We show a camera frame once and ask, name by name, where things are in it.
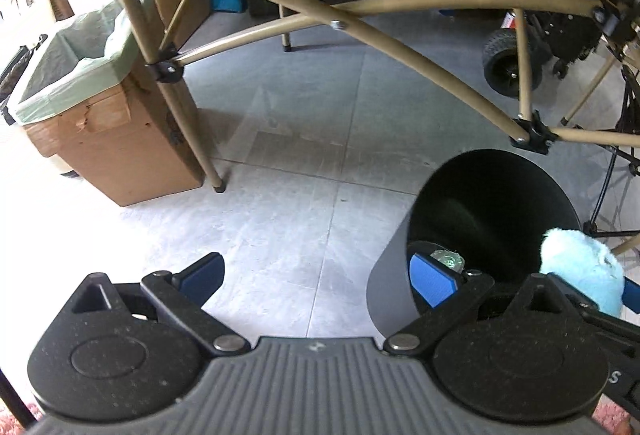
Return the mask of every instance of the ribbed surface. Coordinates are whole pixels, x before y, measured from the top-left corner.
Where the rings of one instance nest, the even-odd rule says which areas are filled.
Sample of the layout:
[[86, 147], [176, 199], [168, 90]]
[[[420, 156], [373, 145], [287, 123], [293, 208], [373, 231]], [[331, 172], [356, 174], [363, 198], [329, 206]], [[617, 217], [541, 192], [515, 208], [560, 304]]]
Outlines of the ribbed surface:
[[[380, 353], [370, 339], [262, 338], [220, 358], [175, 406], [139, 421], [74, 425], [47, 417], [38, 435], [523, 434], [531, 428], [476, 417], [446, 399], [415, 360]], [[601, 434], [590, 419], [543, 434]]]

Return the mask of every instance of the pink fluffy rug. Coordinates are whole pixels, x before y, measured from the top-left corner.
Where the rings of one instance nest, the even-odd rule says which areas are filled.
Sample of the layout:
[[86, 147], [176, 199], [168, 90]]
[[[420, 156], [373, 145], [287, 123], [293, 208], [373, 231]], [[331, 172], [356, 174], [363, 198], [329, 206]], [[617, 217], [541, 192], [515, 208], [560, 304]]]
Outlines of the pink fluffy rug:
[[[42, 417], [42, 412], [35, 404], [28, 406], [36, 418]], [[632, 435], [629, 414], [604, 395], [593, 413], [593, 419], [612, 435]], [[18, 435], [21, 432], [18, 421], [0, 402], [0, 435]]]

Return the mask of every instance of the light blue plush toy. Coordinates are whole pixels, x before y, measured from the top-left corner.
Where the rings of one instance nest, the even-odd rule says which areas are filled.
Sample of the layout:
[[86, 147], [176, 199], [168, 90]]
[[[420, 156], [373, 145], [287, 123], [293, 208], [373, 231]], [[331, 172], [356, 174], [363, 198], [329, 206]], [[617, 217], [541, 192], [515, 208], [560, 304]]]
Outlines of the light blue plush toy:
[[602, 312], [620, 317], [625, 275], [609, 247], [580, 231], [551, 229], [540, 247], [540, 259], [540, 272], [557, 274]]

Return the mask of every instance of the tile floor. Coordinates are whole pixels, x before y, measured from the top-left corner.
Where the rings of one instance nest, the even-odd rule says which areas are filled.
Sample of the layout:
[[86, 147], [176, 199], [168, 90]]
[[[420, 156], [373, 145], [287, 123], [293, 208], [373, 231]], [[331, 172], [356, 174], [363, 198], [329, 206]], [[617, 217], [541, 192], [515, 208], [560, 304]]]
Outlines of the tile floor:
[[[369, 22], [517, 113], [515, 101], [482, 79], [481, 43], [494, 18], [422, 12]], [[188, 47], [251, 23], [216, 14]], [[12, 339], [0, 343], [0, 366], [21, 392], [31, 347], [87, 273], [138, 281], [155, 269], [180, 271], [210, 251], [225, 256], [227, 271], [205, 309], [252, 342], [380, 340], [366, 309], [367, 277], [415, 194], [456, 154], [510, 144], [439, 87], [346, 34], [313, 28], [292, 41], [290, 54], [273, 38], [186, 69], [210, 155], [229, 179], [223, 195], [205, 186], [122, 209], [87, 182], [55, 174], [24, 137], [0, 127], [0, 325]], [[546, 123], [558, 122], [602, 62], [592, 55], [562, 82], [546, 72], [534, 94]], [[620, 84], [612, 71], [577, 122], [612, 126]], [[609, 154], [556, 144], [546, 157], [524, 155], [587, 219]], [[600, 225], [640, 227], [639, 192], [621, 162]], [[624, 261], [640, 279], [638, 253]]]

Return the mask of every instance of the black trash can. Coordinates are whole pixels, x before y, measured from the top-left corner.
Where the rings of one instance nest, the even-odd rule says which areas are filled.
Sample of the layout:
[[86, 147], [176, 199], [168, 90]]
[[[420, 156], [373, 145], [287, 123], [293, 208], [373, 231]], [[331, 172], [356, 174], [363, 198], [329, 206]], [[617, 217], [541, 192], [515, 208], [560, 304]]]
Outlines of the black trash can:
[[416, 242], [459, 253], [465, 269], [510, 287], [538, 271], [543, 235], [554, 227], [580, 229], [580, 222], [539, 166], [502, 150], [451, 159], [424, 185], [371, 271], [367, 306], [374, 325], [388, 336], [417, 318], [408, 277], [408, 251]]

